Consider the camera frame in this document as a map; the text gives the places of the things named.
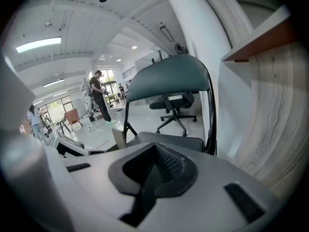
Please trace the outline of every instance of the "chair base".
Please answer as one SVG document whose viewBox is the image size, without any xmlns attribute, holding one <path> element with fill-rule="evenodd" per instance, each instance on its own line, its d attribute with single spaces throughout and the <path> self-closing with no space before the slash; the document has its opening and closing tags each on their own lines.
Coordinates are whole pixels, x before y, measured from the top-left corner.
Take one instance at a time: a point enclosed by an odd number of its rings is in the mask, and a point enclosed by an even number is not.
<svg viewBox="0 0 309 232">
<path fill-rule="evenodd" d="M 182 124 L 182 122 L 179 120 L 180 118 L 193 118 L 193 121 L 196 122 L 197 121 L 197 117 L 196 116 L 192 116 L 192 115 L 180 115 L 180 114 L 176 114 L 176 111 L 173 110 L 173 115 L 169 115 L 169 116 L 162 116 L 160 117 L 162 121 L 164 121 L 165 118 L 167 118 L 167 121 L 165 121 L 162 125 L 160 125 L 157 128 L 156 133 L 160 133 L 160 129 L 166 125 L 168 125 L 170 122 L 172 121 L 176 121 L 179 126 L 182 128 L 183 130 L 183 137 L 187 136 L 187 129 L 184 127 L 184 125 Z"/>
</svg>

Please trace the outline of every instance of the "gray office chair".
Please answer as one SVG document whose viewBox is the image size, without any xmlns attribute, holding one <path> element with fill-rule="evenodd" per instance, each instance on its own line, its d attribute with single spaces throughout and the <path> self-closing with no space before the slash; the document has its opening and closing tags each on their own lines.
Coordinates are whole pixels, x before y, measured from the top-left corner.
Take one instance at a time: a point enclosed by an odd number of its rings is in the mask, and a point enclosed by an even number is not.
<svg viewBox="0 0 309 232">
<path fill-rule="evenodd" d="M 183 93 L 185 97 L 187 97 L 185 99 L 190 99 L 190 95 L 187 96 L 186 93 L 198 91 L 207 91 L 208 95 L 210 130 L 206 147 L 204 146 L 203 140 L 199 138 L 183 138 L 151 132 L 141 132 L 137 134 L 128 122 L 130 102 L 156 95 L 168 95 L 172 93 Z M 188 100 L 186 101 L 186 104 L 187 103 L 189 106 L 189 103 L 193 103 L 193 101 Z M 176 119 L 176 117 L 169 118 L 162 126 L 168 124 L 174 120 L 174 118 Z M 140 143 L 168 143 L 179 146 L 187 145 L 192 150 L 215 155 L 216 128 L 216 107 L 211 78 L 204 64 L 197 58 L 185 54 L 175 55 L 142 69 L 132 79 L 130 88 L 127 92 L 124 134 L 126 137 L 127 130 L 131 130 L 135 138 L 127 143 L 128 146 Z"/>
<path fill-rule="evenodd" d="M 193 118 L 193 121 L 196 122 L 197 117 L 192 116 L 192 115 L 180 115 L 180 113 L 176 113 L 176 110 L 179 111 L 180 108 L 191 107 L 194 102 L 194 97 L 193 97 L 192 92 L 182 92 L 182 96 L 183 96 L 182 99 L 170 101 L 167 95 L 163 95 L 161 96 L 161 98 L 159 98 L 158 100 L 156 100 L 155 102 L 149 105 L 150 109 L 166 109 L 166 111 L 168 112 L 169 111 L 173 112 L 173 115 L 160 117 L 161 121 L 164 121 L 165 118 L 167 118 L 168 120 L 165 121 L 162 125 L 160 125 L 157 128 L 156 133 L 160 134 L 160 129 L 162 127 L 166 126 L 172 121 L 176 121 L 180 125 L 180 127 L 183 129 L 183 137 L 187 136 L 187 130 L 179 119 L 180 118 Z"/>
</svg>

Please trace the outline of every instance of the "person in white shirt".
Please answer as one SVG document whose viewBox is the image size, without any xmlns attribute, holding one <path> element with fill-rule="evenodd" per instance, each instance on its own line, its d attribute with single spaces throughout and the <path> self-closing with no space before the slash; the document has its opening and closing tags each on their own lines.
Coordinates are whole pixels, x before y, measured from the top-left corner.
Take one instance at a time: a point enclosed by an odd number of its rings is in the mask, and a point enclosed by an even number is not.
<svg viewBox="0 0 309 232">
<path fill-rule="evenodd" d="M 27 112 L 27 117 L 31 121 L 32 129 L 35 137 L 39 140 L 43 139 L 44 144 L 46 145 L 47 140 L 43 132 L 43 126 L 40 119 L 40 113 L 35 109 L 34 105 L 31 105 L 29 111 Z"/>
</svg>

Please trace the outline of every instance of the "dark pants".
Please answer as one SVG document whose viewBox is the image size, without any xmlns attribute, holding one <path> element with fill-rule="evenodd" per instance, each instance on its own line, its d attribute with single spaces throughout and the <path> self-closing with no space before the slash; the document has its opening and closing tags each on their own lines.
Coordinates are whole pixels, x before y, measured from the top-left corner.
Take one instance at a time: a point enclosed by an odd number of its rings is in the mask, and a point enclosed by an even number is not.
<svg viewBox="0 0 309 232">
<path fill-rule="evenodd" d="M 93 100 L 95 101 L 96 104 L 98 104 L 103 118 L 106 121 L 110 122 L 112 119 L 111 119 L 110 115 L 108 114 L 108 111 L 107 111 L 107 108 L 106 108 L 106 105 L 105 105 L 105 102 L 104 102 L 102 95 L 95 95 L 94 94 Z"/>
</svg>

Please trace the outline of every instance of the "wooden shelf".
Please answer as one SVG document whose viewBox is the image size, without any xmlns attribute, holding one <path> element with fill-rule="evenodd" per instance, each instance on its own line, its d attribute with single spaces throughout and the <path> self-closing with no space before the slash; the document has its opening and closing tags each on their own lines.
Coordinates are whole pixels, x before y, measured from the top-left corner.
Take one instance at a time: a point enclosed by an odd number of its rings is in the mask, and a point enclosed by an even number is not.
<svg viewBox="0 0 309 232">
<path fill-rule="evenodd" d="M 290 15 L 289 10 L 283 5 L 248 38 L 229 51 L 221 61 L 247 62 L 251 56 L 298 41 Z"/>
</svg>

